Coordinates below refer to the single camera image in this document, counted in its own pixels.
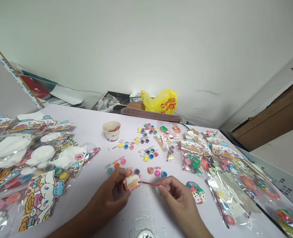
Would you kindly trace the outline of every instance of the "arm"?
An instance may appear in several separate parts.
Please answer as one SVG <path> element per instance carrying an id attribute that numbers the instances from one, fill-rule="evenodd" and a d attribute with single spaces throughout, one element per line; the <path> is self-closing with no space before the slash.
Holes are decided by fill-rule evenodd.
<path id="1" fill-rule="evenodd" d="M 159 185 L 162 197 L 187 238 L 213 238 L 202 221 L 190 190 L 173 176 Z"/>
<path id="2" fill-rule="evenodd" d="M 48 238 L 90 237 L 98 233 L 127 205 L 131 195 L 130 191 L 127 191 L 117 201 L 114 201 L 112 196 L 112 190 L 115 187 L 119 193 L 121 192 L 122 181 L 125 177 L 128 177 L 127 171 L 123 168 L 116 168 L 100 186 L 87 206 L 73 219 L 50 234 Z"/>

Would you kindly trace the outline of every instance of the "cable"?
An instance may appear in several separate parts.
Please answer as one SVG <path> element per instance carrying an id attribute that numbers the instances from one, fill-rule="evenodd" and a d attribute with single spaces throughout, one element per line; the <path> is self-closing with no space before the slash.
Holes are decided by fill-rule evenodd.
<path id="1" fill-rule="evenodd" d="M 64 88 L 69 88 L 69 89 L 72 89 L 70 87 L 66 87 L 66 86 L 63 86 L 59 83 L 55 84 L 55 83 L 50 83 L 50 82 L 47 82 L 46 80 L 43 80 L 43 79 L 38 79 L 38 78 L 35 78 L 35 77 L 32 77 L 32 76 L 29 76 L 29 75 L 24 75 L 24 74 L 20 74 L 22 76 L 27 76 L 29 78 L 33 78 L 33 79 L 36 79 L 36 80 L 40 80 L 40 81 L 43 81 L 43 82 L 46 82 L 46 83 L 49 83 L 49 84 L 54 84 L 54 85 L 58 85 L 58 86 L 61 86 L 61 87 L 64 87 Z M 82 91 L 82 92 L 92 92 L 92 93 L 100 93 L 100 92 L 95 92 L 95 91 L 89 91 L 89 90 L 77 90 L 77 89 L 72 89 L 72 90 L 76 90 L 76 91 Z"/>
<path id="2" fill-rule="evenodd" d="M 186 112 L 180 112 L 180 113 L 185 113 L 185 114 L 189 115 L 190 117 L 193 117 L 193 116 L 191 116 L 190 114 L 188 114 Z M 207 120 L 207 119 L 204 119 L 204 118 L 200 118 L 200 117 L 193 117 L 193 118 L 198 118 L 198 119 L 202 119 L 202 120 L 205 120 L 205 121 L 213 122 L 213 121 L 210 121 L 210 120 Z M 241 123 L 227 123 L 227 122 L 213 122 L 213 123 L 217 123 L 217 124 L 241 124 Z"/>

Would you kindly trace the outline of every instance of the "white rabbit figure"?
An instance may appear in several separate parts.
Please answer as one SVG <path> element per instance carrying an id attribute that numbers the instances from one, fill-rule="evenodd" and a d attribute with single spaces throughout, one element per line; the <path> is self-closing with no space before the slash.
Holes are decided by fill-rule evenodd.
<path id="1" fill-rule="evenodd" d="M 55 186 L 54 170 L 45 174 L 44 181 L 41 189 L 34 193 L 34 205 L 37 204 L 36 207 L 41 211 L 37 223 L 45 220 L 46 214 L 54 205 L 54 198 L 62 196 L 65 188 L 63 180 L 60 180 Z"/>

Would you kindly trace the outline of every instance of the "wall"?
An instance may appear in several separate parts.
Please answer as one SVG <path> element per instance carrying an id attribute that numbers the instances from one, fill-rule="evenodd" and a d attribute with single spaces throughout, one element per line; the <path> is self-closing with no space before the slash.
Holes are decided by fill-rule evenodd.
<path id="1" fill-rule="evenodd" d="M 0 61 L 0 115 L 15 117 L 36 111 L 37 105 Z"/>
<path id="2" fill-rule="evenodd" d="M 0 0 L 0 50 L 79 90 L 170 87 L 178 110 L 225 122 L 293 59 L 293 0 Z"/>
<path id="3" fill-rule="evenodd" d="M 293 130 L 251 153 L 293 175 Z"/>

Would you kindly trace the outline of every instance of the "green painted piece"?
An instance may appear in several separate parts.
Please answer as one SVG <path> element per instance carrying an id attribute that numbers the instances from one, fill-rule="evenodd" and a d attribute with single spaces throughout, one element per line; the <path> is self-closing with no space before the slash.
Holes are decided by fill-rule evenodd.
<path id="1" fill-rule="evenodd" d="M 168 131 L 168 129 L 167 129 L 165 126 L 161 126 L 161 127 L 160 127 L 160 130 L 161 130 L 162 132 L 167 132 L 167 131 Z"/>

